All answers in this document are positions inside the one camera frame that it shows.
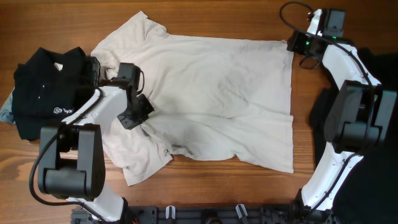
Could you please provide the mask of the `beige t-shirt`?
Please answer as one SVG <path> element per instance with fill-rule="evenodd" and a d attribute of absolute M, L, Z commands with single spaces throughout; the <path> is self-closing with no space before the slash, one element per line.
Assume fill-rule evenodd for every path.
<path fill-rule="evenodd" d="M 123 62 L 137 65 L 154 107 L 138 127 L 114 120 L 103 136 L 128 185 L 148 179 L 175 154 L 198 161 L 237 157 L 293 172 L 294 55 L 284 41 L 171 35 L 139 12 L 91 54 L 108 77 Z"/>

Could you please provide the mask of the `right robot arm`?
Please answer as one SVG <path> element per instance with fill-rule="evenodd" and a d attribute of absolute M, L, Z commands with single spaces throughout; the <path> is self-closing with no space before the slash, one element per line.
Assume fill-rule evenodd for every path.
<path fill-rule="evenodd" d="M 285 217 L 292 223 L 332 222 L 335 196 L 363 156 L 386 137 L 397 93 L 385 90 L 343 39 L 345 12 L 309 8 L 307 30 L 294 31 L 287 49 L 315 60 L 330 73 L 337 96 L 323 124 L 325 148 L 311 179 L 297 193 Z"/>

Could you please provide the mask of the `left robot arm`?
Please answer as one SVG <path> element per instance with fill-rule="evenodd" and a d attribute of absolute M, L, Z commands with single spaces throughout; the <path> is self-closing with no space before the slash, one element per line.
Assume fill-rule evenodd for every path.
<path fill-rule="evenodd" d="M 50 206 L 78 205 L 72 223 L 137 223 L 125 198 L 105 184 L 102 135 L 118 120 L 131 130 L 153 107 L 143 94 L 144 72 L 121 63 L 116 77 L 100 80 L 93 96 L 60 123 L 44 126 L 40 150 L 29 177 L 36 201 Z"/>

